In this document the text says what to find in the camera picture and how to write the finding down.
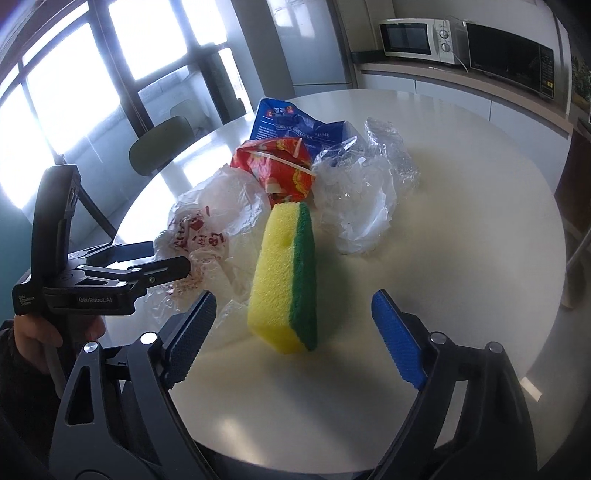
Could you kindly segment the person's left hand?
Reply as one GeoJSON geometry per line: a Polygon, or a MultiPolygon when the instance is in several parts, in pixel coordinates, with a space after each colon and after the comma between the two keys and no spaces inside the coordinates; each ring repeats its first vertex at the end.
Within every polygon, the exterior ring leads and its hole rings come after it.
{"type": "MultiPolygon", "coordinates": [[[[13,335],[19,354],[43,374],[49,372],[44,346],[59,348],[63,341],[57,329],[47,320],[35,315],[15,315],[13,335]]],[[[105,333],[102,317],[80,316],[76,320],[85,341],[96,341],[105,333]]]]}

